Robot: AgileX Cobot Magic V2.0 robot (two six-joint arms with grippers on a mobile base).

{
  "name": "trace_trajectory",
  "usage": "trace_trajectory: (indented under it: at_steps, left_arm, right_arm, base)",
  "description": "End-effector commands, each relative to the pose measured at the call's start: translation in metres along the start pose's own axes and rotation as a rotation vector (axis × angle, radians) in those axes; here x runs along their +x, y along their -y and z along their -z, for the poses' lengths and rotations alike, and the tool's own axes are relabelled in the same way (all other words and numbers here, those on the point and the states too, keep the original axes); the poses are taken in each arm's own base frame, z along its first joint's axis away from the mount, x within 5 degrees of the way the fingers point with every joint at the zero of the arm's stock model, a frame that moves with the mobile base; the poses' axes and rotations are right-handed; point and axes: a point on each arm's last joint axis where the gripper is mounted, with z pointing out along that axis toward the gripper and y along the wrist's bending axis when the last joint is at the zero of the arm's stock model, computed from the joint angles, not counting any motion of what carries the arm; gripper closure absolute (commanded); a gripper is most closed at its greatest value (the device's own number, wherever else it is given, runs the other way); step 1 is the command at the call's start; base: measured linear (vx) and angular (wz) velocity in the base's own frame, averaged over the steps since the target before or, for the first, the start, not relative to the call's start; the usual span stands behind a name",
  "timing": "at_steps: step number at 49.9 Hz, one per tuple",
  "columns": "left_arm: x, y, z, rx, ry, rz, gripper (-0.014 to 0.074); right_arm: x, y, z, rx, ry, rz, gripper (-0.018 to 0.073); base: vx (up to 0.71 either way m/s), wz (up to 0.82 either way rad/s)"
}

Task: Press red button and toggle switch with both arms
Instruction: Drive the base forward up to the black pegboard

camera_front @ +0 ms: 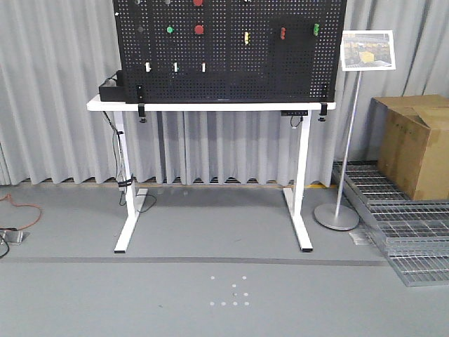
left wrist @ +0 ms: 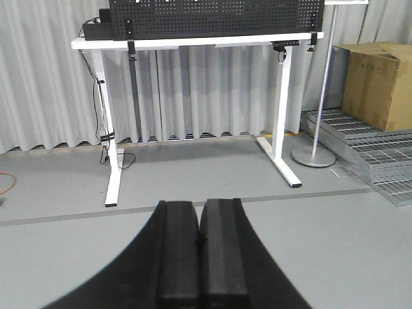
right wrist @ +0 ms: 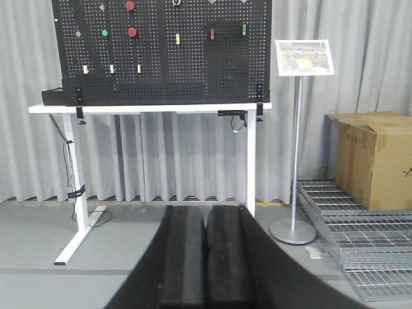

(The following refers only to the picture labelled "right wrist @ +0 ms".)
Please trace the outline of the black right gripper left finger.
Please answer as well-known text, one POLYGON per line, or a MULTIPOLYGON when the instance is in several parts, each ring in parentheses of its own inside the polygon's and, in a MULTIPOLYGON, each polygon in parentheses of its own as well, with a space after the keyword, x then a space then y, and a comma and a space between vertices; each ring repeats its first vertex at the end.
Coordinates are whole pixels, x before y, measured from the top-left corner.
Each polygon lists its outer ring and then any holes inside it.
POLYGON ((204 244, 201 210, 167 206, 147 250, 106 308, 205 308, 204 244))

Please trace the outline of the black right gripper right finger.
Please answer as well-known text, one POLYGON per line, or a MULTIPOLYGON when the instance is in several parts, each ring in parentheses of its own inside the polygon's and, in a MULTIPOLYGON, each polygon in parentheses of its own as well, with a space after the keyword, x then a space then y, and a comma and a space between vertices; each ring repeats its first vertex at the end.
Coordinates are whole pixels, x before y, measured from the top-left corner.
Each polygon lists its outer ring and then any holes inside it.
POLYGON ((310 273, 245 207, 216 205, 207 221, 208 308, 364 308, 310 273))

